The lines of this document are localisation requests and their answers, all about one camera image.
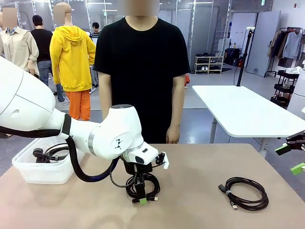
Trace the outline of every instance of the beige shirt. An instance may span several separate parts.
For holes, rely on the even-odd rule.
[[[5,30],[0,32],[0,36],[0,54],[4,52],[7,60],[26,71],[28,71],[29,59],[33,60],[35,74],[39,75],[37,67],[39,51],[31,32],[17,26],[13,34]]]

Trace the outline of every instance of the white plastic container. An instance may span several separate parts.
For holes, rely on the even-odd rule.
[[[33,150],[35,148],[42,148],[45,152],[51,146],[59,143],[65,143],[65,140],[59,137],[36,138],[12,159],[12,164],[20,171],[27,183],[64,184],[74,172],[70,155],[67,155],[65,159],[56,163],[35,163],[36,157],[33,155]],[[68,152],[68,150],[63,150],[57,153],[57,155],[66,154]],[[84,152],[77,150],[79,163],[84,155]]]

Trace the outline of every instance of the black hair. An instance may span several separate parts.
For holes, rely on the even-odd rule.
[[[98,29],[98,28],[100,27],[100,25],[99,25],[97,22],[94,22],[94,23],[92,24],[92,27]]]
[[[41,16],[34,15],[32,19],[33,19],[33,23],[34,23],[35,26],[42,25],[42,17]]]

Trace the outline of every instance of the table top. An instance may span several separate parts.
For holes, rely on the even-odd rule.
[[[26,184],[18,170],[10,168],[0,177],[1,229],[287,229],[303,228],[305,203],[247,144],[154,145],[166,151],[168,170],[154,168],[159,179],[159,200],[147,205],[132,204],[124,188],[109,178],[85,183],[75,175],[63,185]],[[81,166],[96,175],[109,160],[87,155]],[[218,189],[231,177],[253,179],[264,186],[267,208],[250,212],[233,210]],[[123,163],[113,173],[125,184]],[[233,193],[259,199],[249,187],[236,185]]]
[[[193,86],[226,133],[233,137],[288,137],[305,121],[246,87]]]

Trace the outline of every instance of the hoodie hood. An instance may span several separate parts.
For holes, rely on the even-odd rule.
[[[72,45],[77,45],[83,37],[83,30],[77,26],[60,26],[56,28]]]

